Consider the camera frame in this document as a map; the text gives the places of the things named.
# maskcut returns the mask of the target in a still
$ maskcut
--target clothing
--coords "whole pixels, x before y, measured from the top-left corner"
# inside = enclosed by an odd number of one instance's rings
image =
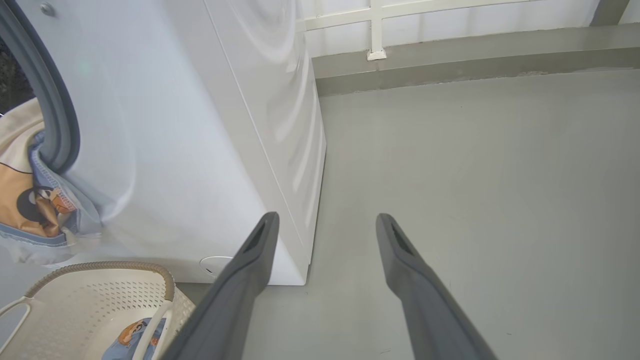
[[[100,238],[93,203],[40,159],[44,136],[37,99],[0,118],[0,244],[15,262],[59,263]]]
[[[136,352],[136,347],[140,342],[142,334],[147,328],[147,324],[151,318],[144,318],[140,321],[134,322],[127,326],[118,336],[118,338],[111,344],[111,346],[102,355],[102,360],[130,360],[133,358],[133,354]],[[154,331],[154,335],[151,337],[151,342],[147,345],[145,355],[142,357],[144,360],[151,360],[151,357],[156,351],[156,346],[160,340],[160,335],[164,329],[164,323],[166,319],[160,320],[160,323]]]

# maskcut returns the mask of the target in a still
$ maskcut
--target white laundry basket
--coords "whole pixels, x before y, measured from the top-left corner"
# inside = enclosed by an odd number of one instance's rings
[[[26,314],[0,348],[0,359],[100,359],[130,324],[152,318],[134,360],[142,359],[162,318],[166,318],[153,359],[159,359],[195,308],[160,265],[103,261],[60,268],[20,299]]]

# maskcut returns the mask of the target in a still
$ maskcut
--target washing machine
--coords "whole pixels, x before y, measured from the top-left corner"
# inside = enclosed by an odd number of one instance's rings
[[[103,223],[99,247],[55,266],[144,259],[213,282],[277,211],[270,284],[305,284],[326,140],[300,4],[10,2],[77,122],[60,169]]]

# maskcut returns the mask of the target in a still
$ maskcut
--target white wall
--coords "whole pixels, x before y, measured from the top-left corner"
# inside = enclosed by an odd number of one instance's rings
[[[631,24],[632,22],[640,22],[640,0],[629,1],[627,9],[620,19],[620,24]]]
[[[301,0],[306,18],[369,7],[369,0]],[[407,0],[384,0],[384,4]],[[640,19],[640,0],[629,7],[627,22]],[[446,38],[472,37],[514,31],[588,26],[598,0],[540,0],[446,10],[384,19],[383,46]],[[369,22],[358,22],[307,32],[312,57],[366,50],[371,45]]]

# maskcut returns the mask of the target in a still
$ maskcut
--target concrete floor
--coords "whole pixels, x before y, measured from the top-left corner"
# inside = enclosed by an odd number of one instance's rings
[[[245,359],[413,359],[380,212],[499,358],[640,357],[640,70],[396,88],[321,109],[308,283],[260,295]]]

